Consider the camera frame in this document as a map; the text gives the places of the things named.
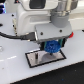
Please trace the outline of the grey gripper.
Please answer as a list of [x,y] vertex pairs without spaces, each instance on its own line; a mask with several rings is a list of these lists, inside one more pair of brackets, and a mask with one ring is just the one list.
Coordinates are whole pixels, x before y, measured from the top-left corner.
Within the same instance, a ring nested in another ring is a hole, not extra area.
[[51,40],[58,40],[61,48],[63,47],[63,39],[72,33],[71,24],[67,23],[64,28],[58,28],[52,23],[38,24],[35,26],[35,38],[37,43],[40,44],[40,50],[45,50],[46,42]]

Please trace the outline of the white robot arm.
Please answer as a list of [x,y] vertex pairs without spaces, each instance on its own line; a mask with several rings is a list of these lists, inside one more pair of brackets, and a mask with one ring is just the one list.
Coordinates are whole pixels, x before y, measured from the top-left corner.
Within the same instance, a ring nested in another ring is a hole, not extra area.
[[16,12],[18,36],[29,34],[29,40],[42,50],[55,52],[55,43],[72,33],[70,12],[78,0],[20,0]]

